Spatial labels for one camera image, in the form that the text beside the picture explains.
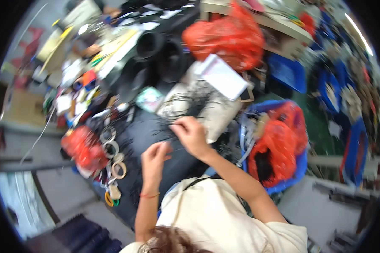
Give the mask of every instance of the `white notepad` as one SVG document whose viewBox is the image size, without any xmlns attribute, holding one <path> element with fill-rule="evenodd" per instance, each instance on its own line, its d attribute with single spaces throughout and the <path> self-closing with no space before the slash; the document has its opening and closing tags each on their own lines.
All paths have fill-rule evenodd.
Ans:
<svg viewBox="0 0 380 253">
<path fill-rule="evenodd" d="M 231 100 L 237 99 L 248 86 L 248 83 L 216 54 L 210 54 L 195 73 Z"/>
</svg>

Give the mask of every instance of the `hand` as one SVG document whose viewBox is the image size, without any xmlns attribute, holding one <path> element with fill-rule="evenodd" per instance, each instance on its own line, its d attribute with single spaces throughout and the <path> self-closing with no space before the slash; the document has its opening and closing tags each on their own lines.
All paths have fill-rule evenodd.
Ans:
<svg viewBox="0 0 380 253">
<path fill-rule="evenodd" d="M 177 135 L 184 148 L 197 159 L 202 159 L 211 151 L 205 141 L 205 129 L 194 117 L 183 117 L 169 126 Z"/>
<path fill-rule="evenodd" d="M 90 47 L 83 50 L 83 55 L 90 57 L 90 56 L 98 54 L 100 52 L 101 52 L 101 47 L 97 44 L 93 44 Z"/>
<path fill-rule="evenodd" d="M 112 17 L 112 18 L 116 18 L 118 15 L 120 15 L 121 14 L 121 11 L 120 10 L 118 10 L 118 11 L 113 11 L 112 13 L 110 13 L 110 16 Z"/>
<path fill-rule="evenodd" d="M 143 191 L 156 194 L 162 180 L 163 163 L 171 158 L 168 153 L 172 152 L 169 142 L 158 142 L 152 144 L 141 155 Z"/>
</svg>

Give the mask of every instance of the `cream t-shirt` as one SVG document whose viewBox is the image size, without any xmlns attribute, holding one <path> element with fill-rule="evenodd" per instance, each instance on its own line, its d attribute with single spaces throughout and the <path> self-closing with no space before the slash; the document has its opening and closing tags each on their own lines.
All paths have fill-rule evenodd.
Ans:
<svg viewBox="0 0 380 253">
<path fill-rule="evenodd" d="M 206 179 L 183 191 L 195 179 L 183 180 L 165 195 L 157 226 L 179 227 L 193 243 L 214 253 L 307 252 L 305 227 L 249 217 L 221 179 Z M 137 253 L 141 245 L 133 242 L 120 253 Z"/>
</svg>

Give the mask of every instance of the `fluorescent light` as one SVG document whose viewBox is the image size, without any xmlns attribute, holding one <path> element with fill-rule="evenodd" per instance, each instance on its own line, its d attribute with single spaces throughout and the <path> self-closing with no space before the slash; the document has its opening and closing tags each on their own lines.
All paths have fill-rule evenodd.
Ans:
<svg viewBox="0 0 380 253">
<path fill-rule="evenodd" d="M 359 36 L 360 38 L 363 40 L 363 43 L 365 43 L 365 46 L 366 46 L 366 50 L 367 52 L 373 56 L 373 52 L 371 50 L 371 48 L 369 47 L 369 44 L 366 42 L 365 38 L 363 37 L 362 33 L 360 32 L 359 28 L 357 27 L 357 25 L 355 24 L 355 22 L 353 22 L 353 20 L 350 18 L 350 16 L 348 16 L 348 14 L 345 13 L 345 16 L 349 19 L 349 21 L 352 23 L 353 27 L 355 28 L 356 32 L 359 33 Z"/>
</svg>

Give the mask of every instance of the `red plastic bag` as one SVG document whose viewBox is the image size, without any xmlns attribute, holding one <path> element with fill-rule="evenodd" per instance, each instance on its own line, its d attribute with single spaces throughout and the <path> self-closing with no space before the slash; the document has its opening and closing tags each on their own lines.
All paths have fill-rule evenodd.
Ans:
<svg viewBox="0 0 380 253">
<path fill-rule="evenodd" d="M 308 142 L 303 110 L 292 101 L 287 101 L 281 107 L 270 110 L 269 117 L 270 119 L 283 121 L 297 135 L 297 145 L 294 154 L 299 155 L 303 153 Z"/>
<path fill-rule="evenodd" d="M 294 151 L 297 145 L 297 135 L 284 122 L 270 120 L 265 126 L 265 132 L 255 143 L 248 157 L 249 174 L 259 180 L 255 155 L 270 150 L 269 162 L 274 175 L 261 182 L 264 187 L 273 187 L 282 180 L 294 175 L 297 167 Z"/>
<path fill-rule="evenodd" d="M 86 125 L 73 130 L 68 136 L 65 135 L 61 146 L 75 160 L 77 166 L 89 172 L 105 168 L 109 161 L 97 135 Z"/>
<path fill-rule="evenodd" d="M 236 1 L 229 16 L 213 22 L 199 21 L 182 33 L 182 39 L 197 60 L 210 53 L 221 57 L 237 72 L 261 63 L 265 39 L 251 14 Z"/>
</svg>

